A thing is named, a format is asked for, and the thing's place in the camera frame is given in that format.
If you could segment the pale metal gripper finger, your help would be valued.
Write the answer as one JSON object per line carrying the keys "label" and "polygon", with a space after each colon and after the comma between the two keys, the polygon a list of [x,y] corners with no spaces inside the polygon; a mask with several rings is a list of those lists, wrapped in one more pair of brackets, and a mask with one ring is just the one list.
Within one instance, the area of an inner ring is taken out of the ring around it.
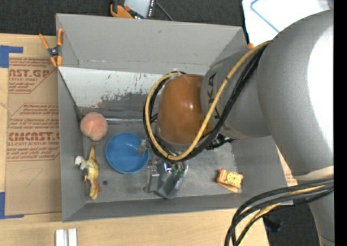
{"label": "pale metal gripper finger", "polygon": [[147,168],[146,192],[155,192],[158,189],[160,173],[156,165]]}
{"label": "pale metal gripper finger", "polygon": [[147,139],[142,139],[140,141],[140,144],[138,146],[137,152],[140,156],[144,156],[145,154],[148,154],[149,150],[149,142]]}

